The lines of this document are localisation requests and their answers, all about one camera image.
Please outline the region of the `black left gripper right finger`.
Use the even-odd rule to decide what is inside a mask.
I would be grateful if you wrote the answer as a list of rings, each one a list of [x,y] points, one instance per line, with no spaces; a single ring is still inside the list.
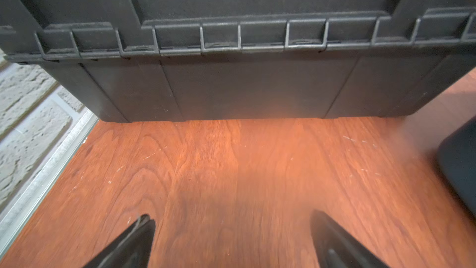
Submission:
[[[320,210],[312,211],[311,237],[322,268],[386,268],[375,256],[335,220]]]

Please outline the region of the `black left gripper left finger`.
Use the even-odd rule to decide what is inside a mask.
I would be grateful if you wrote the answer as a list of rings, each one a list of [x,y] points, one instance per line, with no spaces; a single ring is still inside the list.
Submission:
[[[155,221],[143,214],[84,268],[147,268],[155,229]]]

